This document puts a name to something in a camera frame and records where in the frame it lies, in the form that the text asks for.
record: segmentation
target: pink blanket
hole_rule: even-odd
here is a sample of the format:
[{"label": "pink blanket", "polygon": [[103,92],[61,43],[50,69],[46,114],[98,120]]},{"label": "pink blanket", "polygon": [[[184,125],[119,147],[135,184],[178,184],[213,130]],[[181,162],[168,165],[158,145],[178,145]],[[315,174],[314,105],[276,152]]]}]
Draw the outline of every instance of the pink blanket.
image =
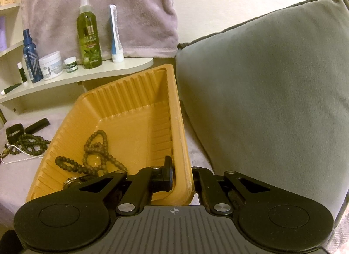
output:
[{"label": "pink blanket", "polygon": [[[109,4],[118,10],[125,56],[174,57],[177,16],[173,0],[90,0],[97,17],[103,59],[111,58]],[[39,57],[60,51],[62,58],[81,58],[76,19],[80,0],[21,0],[23,26],[29,28]]]}]

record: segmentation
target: green spray bottle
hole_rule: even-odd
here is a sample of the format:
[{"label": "green spray bottle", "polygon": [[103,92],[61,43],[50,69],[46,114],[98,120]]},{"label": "green spray bottle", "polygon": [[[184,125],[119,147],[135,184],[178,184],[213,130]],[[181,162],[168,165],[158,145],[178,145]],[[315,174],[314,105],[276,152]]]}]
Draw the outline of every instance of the green spray bottle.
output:
[{"label": "green spray bottle", "polygon": [[80,15],[76,21],[80,51],[85,69],[102,65],[97,20],[88,0],[81,0]]}]

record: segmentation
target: crosshair mark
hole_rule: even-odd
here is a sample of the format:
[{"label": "crosshair mark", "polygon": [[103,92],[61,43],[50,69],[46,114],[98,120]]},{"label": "crosshair mark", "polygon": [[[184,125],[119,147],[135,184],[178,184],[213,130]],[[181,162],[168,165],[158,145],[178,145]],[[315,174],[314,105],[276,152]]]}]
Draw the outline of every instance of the crosshair mark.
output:
[{"label": "crosshair mark", "polygon": [[173,209],[169,210],[169,212],[171,212],[171,213],[173,213],[175,215],[176,213],[179,212],[179,210],[176,209],[176,208],[173,208]]}]

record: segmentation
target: orange plastic tray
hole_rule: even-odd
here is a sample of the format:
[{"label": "orange plastic tray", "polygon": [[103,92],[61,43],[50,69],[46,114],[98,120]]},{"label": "orange plastic tray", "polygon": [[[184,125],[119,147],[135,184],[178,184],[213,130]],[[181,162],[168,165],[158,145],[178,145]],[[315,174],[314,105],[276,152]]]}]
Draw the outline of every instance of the orange plastic tray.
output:
[{"label": "orange plastic tray", "polygon": [[[83,146],[97,130],[108,137],[109,153],[136,174],[148,166],[162,166],[172,156],[175,170],[171,192],[158,192],[153,204],[186,205],[194,196],[193,175],[172,65],[124,77],[82,94],[55,134],[30,187],[27,201],[62,189],[76,173],[55,164],[65,156],[82,164]],[[98,156],[89,156],[92,166]],[[108,171],[117,170],[107,163]]]}]

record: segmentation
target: white tube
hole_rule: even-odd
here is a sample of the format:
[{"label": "white tube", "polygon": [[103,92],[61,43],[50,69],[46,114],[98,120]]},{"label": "white tube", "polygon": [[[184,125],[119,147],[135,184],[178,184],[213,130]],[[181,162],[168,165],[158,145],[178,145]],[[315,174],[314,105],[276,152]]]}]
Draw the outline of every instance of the white tube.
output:
[{"label": "white tube", "polygon": [[22,79],[23,85],[27,86],[28,85],[28,79],[27,79],[27,76],[26,76],[26,74],[24,72],[24,68],[22,66],[22,62],[17,63],[17,67],[18,67],[18,70],[19,70],[19,72],[21,74],[21,79]]},{"label": "white tube", "polygon": [[123,47],[120,43],[119,32],[118,32],[118,14],[116,12],[115,5],[109,5],[110,16],[111,16],[111,30],[112,30],[112,45],[111,54],[113,58],[113,63],[119,63],[123,61]]}]

